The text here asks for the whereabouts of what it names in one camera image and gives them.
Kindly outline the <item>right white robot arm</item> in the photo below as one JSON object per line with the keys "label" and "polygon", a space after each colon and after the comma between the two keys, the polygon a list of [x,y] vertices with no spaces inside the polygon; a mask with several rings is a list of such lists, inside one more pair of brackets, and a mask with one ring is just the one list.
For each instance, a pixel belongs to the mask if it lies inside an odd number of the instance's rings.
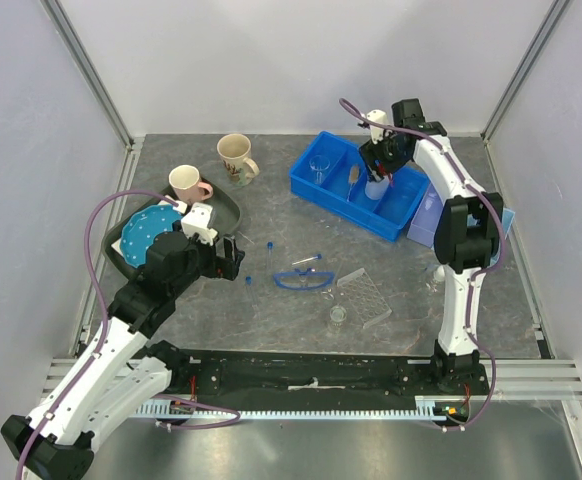
{"label": "right white robot arm", "polygon": [[482,283],[491,261],[505,244],[503,200],[473,179],[453,151],[439,122],[425,119],[416,99],[396,102],[392,112],[352,112],[370,132],[360,149],[369,179],[379,183],[408,162],[427,175],[442,201],[433,250],[444,272],[444,313],[429,381],[438,392],[485,385],[477,345],[477,314]]}

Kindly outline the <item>glass flask white stopper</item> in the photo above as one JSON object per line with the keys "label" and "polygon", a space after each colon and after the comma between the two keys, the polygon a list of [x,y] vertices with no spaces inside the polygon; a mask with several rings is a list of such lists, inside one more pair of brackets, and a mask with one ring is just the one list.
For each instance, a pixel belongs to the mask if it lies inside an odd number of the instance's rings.
{"label": "glass flask white stopper", "polygon": [[430,264],[423,271],[425,286],[429,292],[435,293],[444,288],[445,271],[439,264]]}

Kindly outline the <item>tan bristle tube brush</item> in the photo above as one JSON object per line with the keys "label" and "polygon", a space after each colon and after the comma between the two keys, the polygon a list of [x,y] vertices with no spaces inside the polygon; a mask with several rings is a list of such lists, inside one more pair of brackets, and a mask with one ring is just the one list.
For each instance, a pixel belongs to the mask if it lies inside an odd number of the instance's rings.
{"label": "tan bristle tube brush", "polygon": [[358,164],[354,164],[349,171],[348,175],[348,192],[346,196],[346,201],[349,202],[351,200],[352,192],[355,186],[357,185],[361,174],[361,168]]}

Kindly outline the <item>white red wash bottle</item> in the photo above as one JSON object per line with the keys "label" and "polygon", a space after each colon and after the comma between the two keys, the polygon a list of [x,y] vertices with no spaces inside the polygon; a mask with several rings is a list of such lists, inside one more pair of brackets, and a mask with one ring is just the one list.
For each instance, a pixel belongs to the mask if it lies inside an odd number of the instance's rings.
{"label": "white red wash bottle", "polygon": [[377,180],[373,175],[370,175],[365,185],[365,195],[368,199],[377,201],[380,200],[392,184],[392,175],[382,177]]}

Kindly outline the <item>small glass bottle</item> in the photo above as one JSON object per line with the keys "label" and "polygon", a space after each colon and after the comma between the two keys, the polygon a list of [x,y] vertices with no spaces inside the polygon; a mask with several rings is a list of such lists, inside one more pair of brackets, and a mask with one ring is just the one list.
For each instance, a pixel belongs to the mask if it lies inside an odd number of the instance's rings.
{"label": "small glass bottle", "polygon": [[329,311],[327,329],[336,334],[341,331],[347,320],[347,310],[342,305],[334,305]]}

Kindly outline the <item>blue safety glasses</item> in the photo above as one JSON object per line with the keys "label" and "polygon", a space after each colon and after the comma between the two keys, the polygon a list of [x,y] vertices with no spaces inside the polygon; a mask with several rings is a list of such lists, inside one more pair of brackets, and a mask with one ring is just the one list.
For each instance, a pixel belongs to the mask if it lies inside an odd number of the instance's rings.
{"label": "blue safety glasses", "polygon": [[314,268],[308,268],[306,270],[295,269],[273,275],[276,286],[293,291],[320,290],[330,286],[334,279],[334,272],[319,271]]}

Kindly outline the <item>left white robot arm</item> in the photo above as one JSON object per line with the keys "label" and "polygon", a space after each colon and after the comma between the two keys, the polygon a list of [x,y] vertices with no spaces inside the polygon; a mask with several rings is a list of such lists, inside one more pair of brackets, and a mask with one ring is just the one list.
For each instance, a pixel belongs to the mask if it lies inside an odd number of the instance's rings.
{"label": "left white robot arm", "polygon": [[174,313],[177,298],[198,278],[233,280],[244,252],[234,236],[215,244],[181,232],[162,233],[106,306],[96,336],[52,393],[28,415],[10,416],[1,428],[18,464],[41,479],[80,479],[108,437],[145,401],[166,390],[179,393],[190,369],[175,359],[144,357],[121,381],[122,367]]}

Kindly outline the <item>clear glass beaker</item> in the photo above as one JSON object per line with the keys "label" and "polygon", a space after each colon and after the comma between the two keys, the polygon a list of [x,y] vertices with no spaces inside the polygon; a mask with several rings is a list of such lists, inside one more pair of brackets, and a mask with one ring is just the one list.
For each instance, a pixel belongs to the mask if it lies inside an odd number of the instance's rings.
{"label": "clear glass beaker", "polygon": [[309,166],[313,173],[313,182],[321,185],[330,168],[330,159],[325,155],[315,155],[310,159]]}

